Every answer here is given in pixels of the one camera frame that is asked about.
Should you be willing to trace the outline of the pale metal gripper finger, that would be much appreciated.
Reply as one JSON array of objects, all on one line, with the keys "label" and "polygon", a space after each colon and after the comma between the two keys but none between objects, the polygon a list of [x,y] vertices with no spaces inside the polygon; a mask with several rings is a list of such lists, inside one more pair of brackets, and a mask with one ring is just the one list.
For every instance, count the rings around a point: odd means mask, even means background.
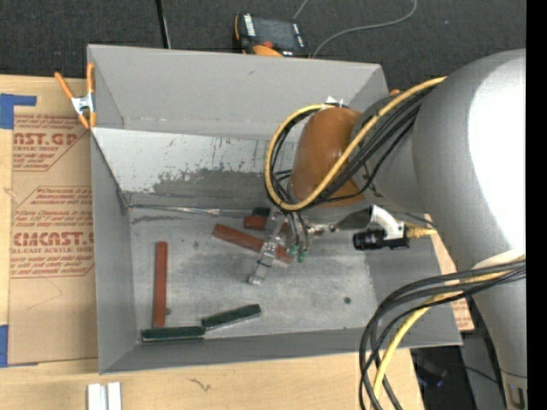
[{"label": "pale metal gripper finger", "polygon": [[260,253],[256,264],[247,278],[248,284],[260,285],[266,278],[268,270],[274,262],[274,252],[263,251]]},{"label": "pale metal gripper finger", "polygon": [[278,223],[272,230],[268,240],[264,244],[265,253],[268,256],[282,256],[285,253],[285,234],[287,225]]}]

